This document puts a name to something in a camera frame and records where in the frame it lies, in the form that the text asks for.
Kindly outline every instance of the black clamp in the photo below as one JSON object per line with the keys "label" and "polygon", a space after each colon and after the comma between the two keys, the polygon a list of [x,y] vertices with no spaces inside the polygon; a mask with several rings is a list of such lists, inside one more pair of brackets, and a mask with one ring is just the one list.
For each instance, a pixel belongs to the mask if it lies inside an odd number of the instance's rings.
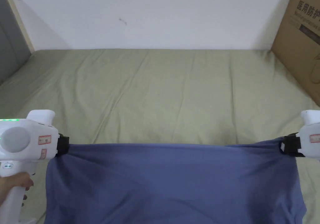
{"label": "black clamp", "polygon": [[296,137],[297,133],[292,133],[285,136],[279,142],[279,150],[282,154],[289,155],[292,157],[304,157],[302,153],[298,152],[301,149],[300,137]]}
{"label": "black clamp", "polygon": [[64,136],[59,133],[58,144],[57,144],[57,154],[56,157],[60,157],[64,154],[67,154],[69,151],[69,137]]}

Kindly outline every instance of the white handle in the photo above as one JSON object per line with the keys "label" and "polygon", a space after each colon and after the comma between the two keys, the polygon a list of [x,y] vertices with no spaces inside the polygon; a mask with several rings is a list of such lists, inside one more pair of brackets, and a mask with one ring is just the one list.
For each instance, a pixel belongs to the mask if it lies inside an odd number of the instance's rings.
{"label": "white handle", "polygon": [[0,207],[0,224],[18,224],[26,189],[14,187]]}
{"label": "white handle", "polygon": [[[7,177],[19,172],[36,172],[37,162],[4,161],[0,165],[0,176]],[[14,187],[0,207],[0,224],[18,224],[26,192],[24,187]]]}

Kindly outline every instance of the green led light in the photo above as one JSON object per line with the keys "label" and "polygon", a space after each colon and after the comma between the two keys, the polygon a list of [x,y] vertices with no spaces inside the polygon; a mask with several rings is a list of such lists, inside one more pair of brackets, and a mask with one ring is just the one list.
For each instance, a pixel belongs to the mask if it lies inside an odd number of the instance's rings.
{"label": "green led light", "polygon": [[0,121],[18,121],[19,119],[0,119]]}

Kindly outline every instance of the cardboard box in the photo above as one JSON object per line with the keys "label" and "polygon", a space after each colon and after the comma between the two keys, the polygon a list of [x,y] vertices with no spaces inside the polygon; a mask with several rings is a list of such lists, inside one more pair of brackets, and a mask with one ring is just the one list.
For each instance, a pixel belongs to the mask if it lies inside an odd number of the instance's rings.
{"label": "cardboard box", "polygon": [[320,0],[290,0],[271,50],[320,106]]}

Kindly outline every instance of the cloth fold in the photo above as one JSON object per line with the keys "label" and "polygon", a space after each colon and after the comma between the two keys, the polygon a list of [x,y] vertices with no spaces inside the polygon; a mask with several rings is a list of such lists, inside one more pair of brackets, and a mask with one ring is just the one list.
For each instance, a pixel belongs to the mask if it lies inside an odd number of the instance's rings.
{"label": "cloth fold", "polygon": [[45,224],[302,223],[296,160],[250,145],[70,145],[49,162]]}

